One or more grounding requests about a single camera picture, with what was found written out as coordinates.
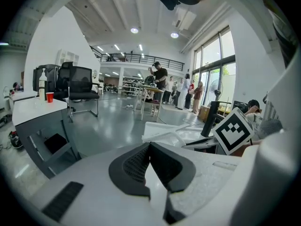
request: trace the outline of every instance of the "metal railing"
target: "metal railing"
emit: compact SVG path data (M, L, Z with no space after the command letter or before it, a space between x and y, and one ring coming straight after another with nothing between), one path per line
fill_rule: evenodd
M148 56L148 55L138 55L138 54L100 54L97 50L92 48L95 56L100 62L132 62L141 63L147 65L153 65L155 62L160 62L161 66L164 68L170 68L178 71L183 71L184 63L174 61L171 59Z

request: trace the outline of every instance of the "white pillar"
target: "white pillar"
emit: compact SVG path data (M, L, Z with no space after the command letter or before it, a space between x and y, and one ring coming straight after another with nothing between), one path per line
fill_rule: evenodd
M122 86L122 82L123 82L123 74L124 74L124 67L120 68L120 73L119 73L119 82L118 82L118 94L121 94L120 89L122 89L119 86Z

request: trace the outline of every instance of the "large window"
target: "large window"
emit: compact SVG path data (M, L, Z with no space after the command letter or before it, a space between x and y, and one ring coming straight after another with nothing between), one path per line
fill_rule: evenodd
M197 50L193 78L195 86L198 85L198 81L203 82L200 105L210 106L210 102L216 99L232 103L236 78L234 55L229 28L219 32ZM215 95L216 89L222 92L220 97Z
M203 49L203 64L207 65L221 59L220 40L217 38Z

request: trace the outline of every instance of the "recessed light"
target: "recessed light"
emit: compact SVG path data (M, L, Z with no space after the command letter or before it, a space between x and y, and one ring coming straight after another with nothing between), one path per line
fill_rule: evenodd
M174 39L179 37L179 35L176 32L173 32L170 36Z
M131 28L131 32L132 32L132 33L138 33L138 32L139 32L139 30L138 30L138 29L136 29L136 28Z

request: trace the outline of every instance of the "plastic bottle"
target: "plastic bottle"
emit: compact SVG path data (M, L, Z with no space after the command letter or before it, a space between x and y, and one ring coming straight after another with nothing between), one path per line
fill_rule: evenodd
M46 98L46 85L47 85L47 77L45 75L45 68L43 69L42 75L39 78L39 97L40 100L45 101Z

